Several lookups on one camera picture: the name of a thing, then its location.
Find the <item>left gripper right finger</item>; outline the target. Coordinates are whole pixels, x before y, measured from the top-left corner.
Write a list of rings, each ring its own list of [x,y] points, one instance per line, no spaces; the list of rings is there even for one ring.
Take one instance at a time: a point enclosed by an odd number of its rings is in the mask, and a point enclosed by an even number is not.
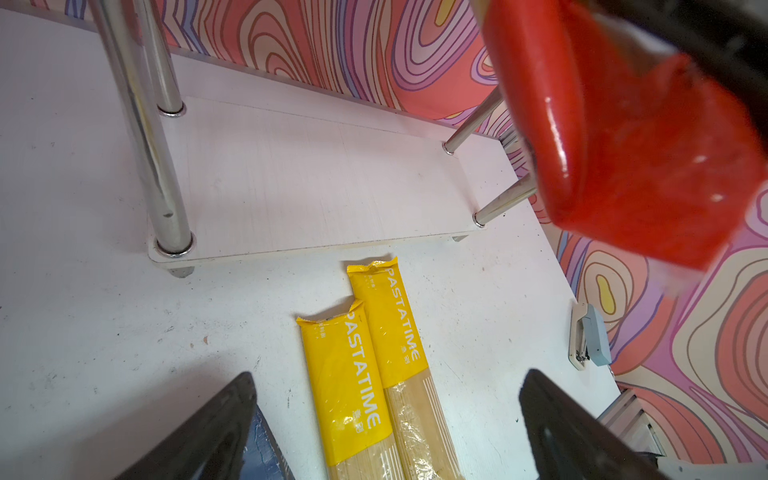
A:
[[[538,369],[526,373],[519,402],[541,479],[663,479]]]

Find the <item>red spaghetti bag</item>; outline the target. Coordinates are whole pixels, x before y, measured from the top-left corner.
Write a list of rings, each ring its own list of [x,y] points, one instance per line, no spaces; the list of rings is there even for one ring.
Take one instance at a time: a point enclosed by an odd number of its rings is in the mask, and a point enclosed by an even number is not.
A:
[[[559,228],[709,269],[767,178],[767,18],[729,1],[474,1]]]

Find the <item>long yellow Pastatime bag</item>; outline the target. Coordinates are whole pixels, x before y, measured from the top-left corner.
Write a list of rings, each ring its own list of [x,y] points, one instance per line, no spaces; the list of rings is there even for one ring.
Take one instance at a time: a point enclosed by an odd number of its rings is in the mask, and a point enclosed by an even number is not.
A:
[[[462,479],[398,260],[347,267],[362,302],[407,479]]]

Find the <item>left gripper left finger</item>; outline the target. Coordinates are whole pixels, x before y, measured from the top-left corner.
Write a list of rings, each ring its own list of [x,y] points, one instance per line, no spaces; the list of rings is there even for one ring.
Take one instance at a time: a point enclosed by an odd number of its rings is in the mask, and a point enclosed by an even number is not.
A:
[[[237,479],[257,394],[242,372],[120,479]]]

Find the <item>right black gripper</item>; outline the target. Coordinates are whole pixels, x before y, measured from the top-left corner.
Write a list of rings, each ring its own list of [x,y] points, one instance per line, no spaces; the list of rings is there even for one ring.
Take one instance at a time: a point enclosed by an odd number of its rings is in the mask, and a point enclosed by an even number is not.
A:
[[[589,144],[598,150],[767,146],[767,27],[718,1],[603,1],[678,54],[638,76],[588,10],[575,59]]]

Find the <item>blue Barilla rigatoni box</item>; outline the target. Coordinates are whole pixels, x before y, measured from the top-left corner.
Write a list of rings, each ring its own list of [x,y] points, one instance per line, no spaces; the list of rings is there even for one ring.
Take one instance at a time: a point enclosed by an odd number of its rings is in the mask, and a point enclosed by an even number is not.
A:
[[[243,451],[240,480],[294,480],[288,462],[259,406],[255,407]]]

